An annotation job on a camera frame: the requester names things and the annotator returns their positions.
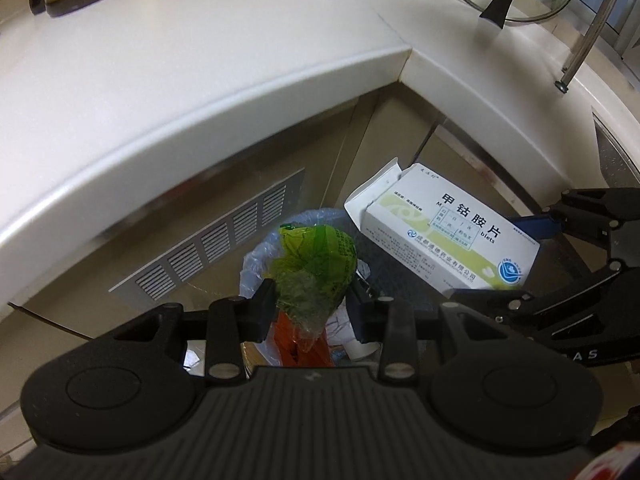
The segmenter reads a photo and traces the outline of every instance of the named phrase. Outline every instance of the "crumpled green bag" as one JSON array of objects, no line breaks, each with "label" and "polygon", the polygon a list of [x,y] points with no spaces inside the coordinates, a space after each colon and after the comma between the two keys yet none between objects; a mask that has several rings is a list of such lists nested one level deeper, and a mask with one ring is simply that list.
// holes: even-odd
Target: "crumpled green bag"
[{"label": "crumpled green bag", "polygon": [[329,225],[280,227],[284,256],[270,266],[278,307],[311,344],[320,337],[351,283],[358,259],[353,239]]}]

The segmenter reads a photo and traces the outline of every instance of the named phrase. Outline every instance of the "metal ventilation grille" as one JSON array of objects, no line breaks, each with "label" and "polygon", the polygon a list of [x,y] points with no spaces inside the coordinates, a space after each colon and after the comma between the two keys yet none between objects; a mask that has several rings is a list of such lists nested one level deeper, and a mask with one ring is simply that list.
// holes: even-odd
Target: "metal ventilation grille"
[{"label": "metal ventilation grille", "polygon": [[202,246],[209,262],[225,254],[231,247],[229,230],[226,228],[226,224],[222,224],[204,235],[202,237]]},{"label": "metal ventilation grille", "polygon": [[191,244],[169,258],[169,265],[184,282],[193,276],[203,265],[198,256],[196,246]]},{"label": "metal ventilation grille", "polygon": [[162,266],[154,267],[141,278],[137,279],[136,285],[144,290],[153,300],[161,298],[175,288],[174,282]]},{"label": "metal ventilation grille", "polygon": [[234,234],[236,244],[253,236],[258,230],[258,205],[253,204],[234,216]]},{"label": "metal ventilation grille", "polygon": [[279,187],[270,192],[262,202],[262,225],[267,225],[282,214],[284,195],[287,192],[287,185]]},{"label": "metal ventilation grille", "polygon": [[305,170],[265,189],[203,227],[110,289],[127,304],[144,310],[159,303],[224,254],[296,210]]}]

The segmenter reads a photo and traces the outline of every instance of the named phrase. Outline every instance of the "blue circular logo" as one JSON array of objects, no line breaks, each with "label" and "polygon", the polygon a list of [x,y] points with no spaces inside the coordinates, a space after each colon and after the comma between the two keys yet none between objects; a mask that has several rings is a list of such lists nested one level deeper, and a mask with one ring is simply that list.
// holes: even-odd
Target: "blue circular logo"
[{"label": "blue circular logo", "polygon": [[498,273],[500,274],[502,280],[509,285],[518,283],[520,281],[520,278],[522,277],[522,272],[518,264],[507,259],[501,261],[500,264],[498,264]]}]

